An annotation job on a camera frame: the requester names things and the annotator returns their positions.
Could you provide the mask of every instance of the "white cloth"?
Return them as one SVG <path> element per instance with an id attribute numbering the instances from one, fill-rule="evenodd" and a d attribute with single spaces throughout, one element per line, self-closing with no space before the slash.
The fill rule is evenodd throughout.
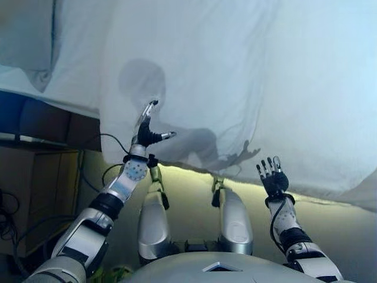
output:
<path id="1" fill-rule="evenodd" d="M 256 163 L 277 154 L 290 190 L 334 199 L 376 170 L 376 15 L 376 1 L 281 1 L 249 145 L 261 150 L 226 175 L 255 182 Z"/>
<path id="2" fill-rule="evenodd" d="M 153 98 L 155 131 L 177 137 L 149 150 L 165 161 L 225 169 L 254 132 L 271 0 L 120 1 L 102 68 L 101 130 L 129 145 Z M 108 162 L 123 152 L 102 140 Z"/>

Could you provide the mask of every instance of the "wire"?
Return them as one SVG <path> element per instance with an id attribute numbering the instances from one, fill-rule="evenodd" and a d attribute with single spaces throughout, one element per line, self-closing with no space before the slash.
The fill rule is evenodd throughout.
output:
<path id="1" fill-rule="evenodd" d="M 112 137 L 114 140 L 117 141 L 117 143 L 120 145 L 120 147 L 123 149 L 123 151 L 127 154 L 130 154 L 125 148 L 124 146 L 122 145 L 122 143 L 119 141 L 119 139 L 117 139 L 115 136 L 113 136 L 112 134 L 107 134 L 107 133 L 100 133 L 100 134 L 96 134 L 94 137 L 88 139 L 86 142 L 84 142 L 82 144 L 82 147 L 84 147 L 86 144 L 88 144 L 89 142 L 91 142 L 92 140 L 94 140 L 95 138 L 99 137 L 99 136 L 107 136 L 107 137 Z M 78 154 L 77 156 L 77 170 L 80 172 L 80 176 L 82 177 L 82 179 L 84 180 L 84 182 L 92 189 L 94 190 L 95 192 L 97 193 L 100 193 L 101 190 L 99 190 L 98 188 L 96 188 L 89 180 L 88 178 L 86 177 L 85 173 L 84 173 L 84 170 L 83 168 L 80 166 L 80 157 L 81 157 L 81 154 L 83 154 L 83 150 L 80 150 L 80 153 Z"/>
<path id="2" fill-rule="evenodd" d="M 55 215 L 55 216 L 50 216 L 50 217 L 47 217 L 47 218 L 43 218 L 41 219 L 40 221 L 38 221 L 36 224 L 34 224 L 33 226 L 31 226 L 29 229 L 27 229 L 13 244 L 13 257 L 14 257 L 14 261 L 16 262 L 17 264 L 17 267 L 18 269 L 20 270 L 21 272 L 21 275 L 24 277 L 24 278 L 28 278 L 29 277 L 29 272 L 25 269 L 24 265 L 22 264 L 21 260 L 19 259 L 18 257 L 18 254 L 17 254 L 17 247 L 19 245 L 19 243 L 22 241 L 22 239 L 24 239 L 29 233 L 31 233 L 32 231 L 34 231 L 37 227 L 39 227 L 40 224 L 43 224 L 45 223 L 46 221 L 50 221 L 50 220 L 53 220 L 53 219 L 59 219 L 59 218 L 66 218 L 66 219 L 72 219 L 73 216 L 72 215 Z"/>
<path id="3" fill-rule="evenodd" d="M 102 185 L 103 185 L 103 186 L 106 185 L 106 184 L 105 184 L 105 177 L 106 177 L 106 174 L 107 174 L 112 168 L 117 167 L 117 166 L 122 166 L 122 165 L 123 165 L 123 163 L 115 164 L 115 165 L 112 165 L 112 166 L 110 166 L 108 169 L 105 170 L 105 172 L 102 174 L 102 178 L 101 178 L 101 180 L 102 180 Z"/>
<path id="4" fill-rule="evenodd" d="M 4 195 L 12 196 L 15 199 L 16 209 L 13 212 L 9 212 L 4 206 Z M 12 217 L 17 211 L 19 211 L 18 198 L 13 193 L 4 192 L 0 189 L 0 238 L 2 240 L 15 241 L 17 239 L 17 228 Z"/>
<path id="5" fill-rule="evenodd" d="M 282 204 L 279 206 L 279 208 L 277 209 L 277 211 L 275 212 L 275 214 L 273 215 L 272 217 L 272 220 L 271 220 L 271 225 L 270 225 L 270 236 L 271 236 L 271 239 L 273 240 L 273 242 L 275 243 L 275 245 L 279 248 L 279 250 L 284 253 L 284 249 L 282 247 L 281 244 L 279 244 L 275 238 L 275 235 L 273 233 L 273 225 L 275 224 L 275 220 L 276 220 L 276 217 L 277 215 L 279 214 L 279 212 L 283 209 L 283 206 L 285 205 L 287 199 L 284 198 Z"/>

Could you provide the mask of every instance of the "robot finger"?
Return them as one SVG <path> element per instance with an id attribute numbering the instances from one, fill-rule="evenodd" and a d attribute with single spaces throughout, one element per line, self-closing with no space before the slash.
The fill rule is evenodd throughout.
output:
<path id="1" fill-rule="evenodd" d="M 268 162 L 269 165 L 270 165 L 271 174 L 274 175 L 274 174 L 275 174 L 275 171 L 274 171 L 274 167 L 272 166 L 272 160 L 271 160 L 271 157 L 268 157 L 268 158 L 267 158 L 267 162 Z"/>
<path id="2" fill-rule="evenodd" d="M 260 170 L 259 164 L 257 164 L 257 170 L 258 170 L 258 174 L 259 174 L 260 179 L 264 180 L 265 176 L 263 175 L 262 171 Z"/>
<path id="3" fill-rule="evenodd" d="M 174 131 L 169 131 L 169 132 L 167 132 L 167 133 L 163 133 L 163 134 L 161 134 L 161 138 L 162 138 L 162 140 L 167 140 L 167 139 L 170 139 L 170 138 L 172 138 L 172 137 L 175 137 L 176 135 L 177 135 L 176 132 L 174 132 Z"/>
<path id="4" fill-rule="evenodd" d="M 280 163 L 280 159 L 277 156 L 274 156 L 274 158 L 273 158 L 273 167 L 274 167 L 276 172 L 282 171 L 282 165 Z"/>
<path id="5" fill-rule="evenodd" d="M 261 163 L 262 163 L 262 166 L 263 166 L 264 173 L 266 174 L 266 177 L 270 176 L 270 172 L 269 172 L 268 168 L 266 167 L 265 160 L 262 159 Z"/>

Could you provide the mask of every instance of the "robot forearm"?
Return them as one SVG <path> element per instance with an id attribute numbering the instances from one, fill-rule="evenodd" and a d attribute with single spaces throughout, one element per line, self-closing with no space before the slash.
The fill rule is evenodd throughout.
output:
<path id="1" fill-rule="evenodd" d="M 311 240 L 296 219 L 295 199 L 285 193 L 288 179 L 281 170 L 280 160 L 274 157 L 262 160 L 257 166 L 266 192 L 266 206 L 271 213 L 270 235 L 287 258 L 287 266 L 325 282 L 343 279 L 336 265 Z"/>
<path id="2" fill-rule="evenodd" d="M 51 259 L 27 282 L 85 282 L 97 270 L 108 247 L 106 237 L 120 210 L 137 183 L 145 178 L 147 162 L 157 163 L 154 156 L 146 158 L 146 148 L 176 135 L 150 131 L 150 112 L 157 103 L 152 101 L 138 119 L 130 153 L 123 160 L 120 174 L 80 213 L 56 244 Z"/>

